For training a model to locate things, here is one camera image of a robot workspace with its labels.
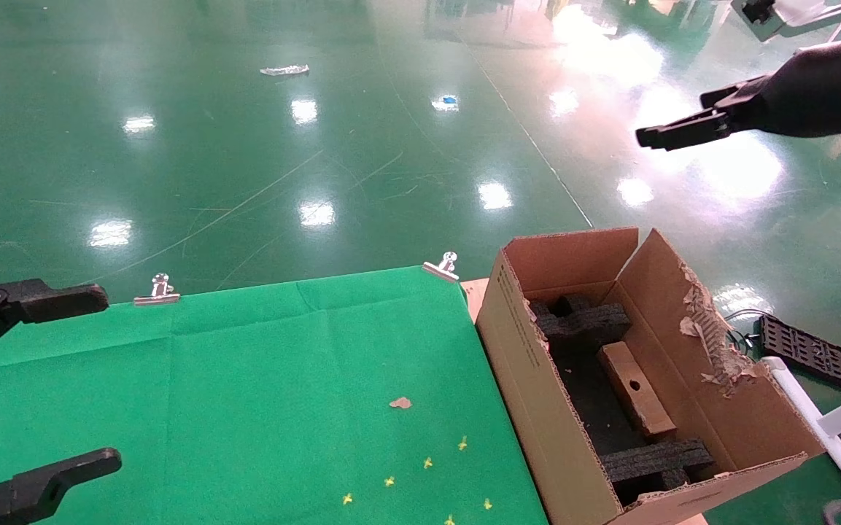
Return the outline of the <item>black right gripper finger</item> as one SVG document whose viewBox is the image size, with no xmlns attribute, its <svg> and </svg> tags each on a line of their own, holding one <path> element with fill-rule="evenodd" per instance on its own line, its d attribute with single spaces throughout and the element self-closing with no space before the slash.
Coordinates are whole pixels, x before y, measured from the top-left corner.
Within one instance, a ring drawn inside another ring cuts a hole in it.
<svg viewBox="0 0 841 525">
<path fill-rule="evenodd" d="M 677 122 L 637 129 L 636 140 L 641 147 L 673 152 L 726 139 L 741 129 L 743 124 L 734 115 L 705 109 Z"/>
<path fill-rule="evenodd" d="M 700 94 L 699 103 L 702 109 L 716 111 L 754 111 L 763 106 L 760 90 L 767 82 L 767 75 L 737 81 Z"/>
</svg>

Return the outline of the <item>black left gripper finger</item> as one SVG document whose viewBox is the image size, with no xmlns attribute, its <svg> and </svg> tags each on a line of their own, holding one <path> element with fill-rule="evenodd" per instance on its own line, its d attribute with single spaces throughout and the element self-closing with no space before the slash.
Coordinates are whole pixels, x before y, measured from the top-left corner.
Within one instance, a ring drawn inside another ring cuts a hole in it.
<svg viewBox="0 0 841 525">
<path fill-rule="evenodd" d="M 121 469 L 121 454 L 100 448 L 47 464 L 0 483 L 0 524 L 33 524 L 53 516 L 73 486 Z"/>
<path fill-rule="evenodd" d="M 108 309 L 108 295 L 97 284 L 53 289 L 41 279 L 0 283 L 0 338 L 18 324 L 42 324 Z"/>
</svg>

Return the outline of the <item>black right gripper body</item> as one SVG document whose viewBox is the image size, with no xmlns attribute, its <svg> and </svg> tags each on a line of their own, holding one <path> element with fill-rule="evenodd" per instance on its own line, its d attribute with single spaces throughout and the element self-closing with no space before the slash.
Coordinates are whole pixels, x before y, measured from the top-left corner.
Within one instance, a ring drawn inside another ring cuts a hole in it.
<svg viewBox="0 0 841 525">
<path fill-rule="evenodd" d="M 737 96 L 738 130 L 801 139 L 841 134 L 841 41 L 798 50 Z"/>
</svg>

